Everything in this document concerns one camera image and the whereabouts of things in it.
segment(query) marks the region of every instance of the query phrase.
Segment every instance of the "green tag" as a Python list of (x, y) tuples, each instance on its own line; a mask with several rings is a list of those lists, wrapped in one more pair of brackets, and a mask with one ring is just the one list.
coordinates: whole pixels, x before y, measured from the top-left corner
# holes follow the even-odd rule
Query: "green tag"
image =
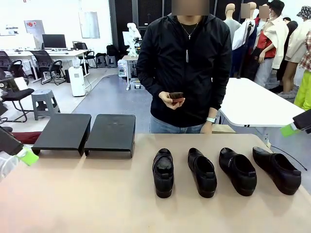
[(19, 157), (21, 161), (23, 161), (28, 166), (31, 166), (39, 159), (39, 156), (35, 155), (31, 149), (24, 148), (26, 150), (26, 154), (23, 157)]
[(299, 133), (300, 130), (293, 130), (291, 125), (287, 125), (283, 128), (281, 128), (281, 133), (283, 135), (283, 137), (289, 137), (293, 134)]

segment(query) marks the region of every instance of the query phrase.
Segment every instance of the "black chair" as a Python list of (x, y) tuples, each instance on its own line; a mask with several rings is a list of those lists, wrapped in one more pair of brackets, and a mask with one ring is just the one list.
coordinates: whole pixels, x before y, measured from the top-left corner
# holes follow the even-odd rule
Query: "black chair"
[(5, 51), (0, 51), (0, 68), (3, 71), (10, 72), (14, 78), (24, 77), (25, 82), (29, 83), (28, 78), (23, 70), (23, 65), (21, 60), (11, 61), (10, 57)]
[(41, 77), (41, 84), (46, 84), (51, 82), (52, 80), (54, 80), (55, 85), (60, 85), (62, 83), (64, 83), (66, 80), (64, 79), (62, 82), (57, 83), (55, 81), (55, 78), (57, 76), (61, 76), (61, 73), (64, 76), (63, 73), (63, 62), (58, 60), (58, 61), (53, 61), (52, 58), (50, 57), (50, 55), (48, 54), (48, 52), (46, 52), (45, 50), (38, 50), (38, 51), (31, 51), (31, 53), (35, 56), (35, 59), (37, 60), (37, 66), (38, 69), (41, 73), (43, 72), (49, 72), (50, 76), (51, 76), (51, 80), (48, 82), (43, 83), (42, 82), (42, 77)]
[[(76, 48), (77, 48), (78, 50), (87, 50), (86, 43), (74, 43), (74, 45), (76, 46)], [(86, 60), (86, 63), (88, 63), (88, 66), (89, 66), (90, 68), (94, 68), (94, 67), (91, 67), (91, 66), (89, 65), (89, 62), (88, 62), (88, 61), (89, 61), (90, 59), (93, 59), (94, 62), (95, 62), (96, 68), (98, 67), (98, 66), (97, 66), (97, 62), (96, 62), (96, 59), (95, 59), (95, 52), (94, 52), (94, 51), (86, 51), (86, 52), (83, 53), (83, 55), (84, 55), (84, 59)], [(80, 65), (81, 65), (82, 60), (83, 60), (83, 56), (79, 56), (78, 58), (80, 59)]]
[[(23, 98), (31, 95), (34, 92), (34, 90), (28, 88), (28, 89), (22, 90), (22, 91), (13, 91), (12, 84), (11, 84), (13, 81), (14, 81), (14, 78), (6, 79), (4, 71), (0, 68), (0, 88), (7, 93), (6, 95), (1, 97), (2, 98), (2, 102), (11, 101), (13, 103), (13, 106), (15, 107), (15, 109), (20, 111), (20, 112), (22, 112), (23, 115), (19, 116), (18, 118), (14, 119), (14, 120), (9, 120), (6, 117), (1, 118), (0, 119), (0, 124), (2, 124), (4, 122), (24, 123), (24, 122), (27, 121), (27, 115), (26, 114), (29, 113), (29, 112), (33, 112), (33, 110), (24, 110), (24, 108), (21, 105), (20, 101)], [(14, 101), (18, 101), (20, 109), (18, 109), (16, 107)]]

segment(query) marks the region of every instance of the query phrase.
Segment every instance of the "white wall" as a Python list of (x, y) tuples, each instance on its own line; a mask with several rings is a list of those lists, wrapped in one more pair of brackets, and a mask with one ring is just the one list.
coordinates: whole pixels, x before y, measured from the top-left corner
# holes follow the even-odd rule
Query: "white wall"
[[(25, 33), (24, 20), (42, 20), (45, 34), (64, 34), (69, 48), (72, 41), (82, 41), (97, 53), (106, 52), (112, 44), (108, 0), (0, 0), (0, 4), (0, 31), (10, 24)], [(100, 39), (82, 39), (80, 9), (97, 12)]]
[(281, 0), (281, 1), (284, 2), (285, 4), (285, 7), (282, 12), (282, 15), (284, 17), (290, 17), (298, 24), (303, 22), (302, 18), (298, 17), (297, 14), (300, 12), (302, 6), (311, 6), (311, 0)]

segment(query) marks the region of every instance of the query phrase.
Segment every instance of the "black jacket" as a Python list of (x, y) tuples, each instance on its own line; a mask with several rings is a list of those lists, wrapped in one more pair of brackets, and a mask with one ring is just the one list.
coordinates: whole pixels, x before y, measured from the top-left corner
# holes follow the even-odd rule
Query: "black jacket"
[[(220, 108), (230, 69), (230, 31), (213, 15), (203, 17), (190, 40), (176, 16), (152, 22), (137, 63), (138, 78), (153, 95), (151, 114), (176, 127), (203, 124), (210, 107)], [(158, 97), (161, 91), (183, 92), (185, 103), (172, 110)]]

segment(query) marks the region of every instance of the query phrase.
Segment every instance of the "white table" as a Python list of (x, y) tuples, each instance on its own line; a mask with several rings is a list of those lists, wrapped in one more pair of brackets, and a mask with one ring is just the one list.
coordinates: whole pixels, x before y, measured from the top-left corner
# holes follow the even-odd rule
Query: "white table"
[[(309, 233), (311, 198), (303, 186), (282, 194), (256, 165), (250, 134), (138, 134), (132, 159), (43, 151), (20, 163), (0, 184), (1, 233)], [(214, 197), (198, 194), (187, 164), (198, 148), (215, 166)], [(250, 197), (238, 194), (219, 167), (229, 147), (249, 158), (257, 174)], [(155, 194), (152, 163), (168, 148), (174, 159), (171, 197)]]
[(127, 78), (127, 87), (126, 90), (128, 91), (131, 87), (130, 79), (132, 77), (132, 64), (136, 63), (138, 60), (138, 57), (131, 57), (129, 55), (125, 55), (122, 60), (127, 62), (127, 69), (126, 69), (126, 78)]
[(303, 109), (259, 86), (249, 79), (230, 78), (220, 109), (235, 126), (262, 127), (262, 140), (269, 141), (269, 128), (281, 128), (293, 122)]
[[(78, 56), (83, 57), (84, 69), (86, 71), (86, 61), (83, 56), (83, 53), (86, 50), (73, 50), (73, 51), (51, 51), (47, 50), (48, 54), (53, 60), (71, 60), (76, 61)], [(15, 51), (7, 51), (6, 52), (12, 60), (30, 60), (31, 66), (34, 69), (35, 73), (35, 81), (38, 81), (37, 73), (35, 72), (35, 63), (34, 63), (34, 55), (29, 51), (15, 52)]]

